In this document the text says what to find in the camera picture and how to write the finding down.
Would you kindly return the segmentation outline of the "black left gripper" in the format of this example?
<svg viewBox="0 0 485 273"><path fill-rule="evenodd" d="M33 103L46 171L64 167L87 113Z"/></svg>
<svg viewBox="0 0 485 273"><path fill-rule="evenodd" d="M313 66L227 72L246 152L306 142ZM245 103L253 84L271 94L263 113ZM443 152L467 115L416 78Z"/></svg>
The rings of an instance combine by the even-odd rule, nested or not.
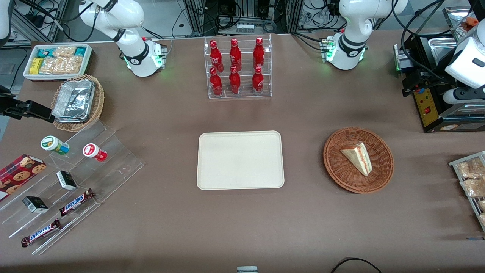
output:
<svg viewBox="0 0 485 273"><path fill-rule="evenodd" d="M423 69L417 69L409 73L402 80L402 95L409 96L413 93L423 92L426 89L433 88L443 84L442 79L431 75Z"/></svg>

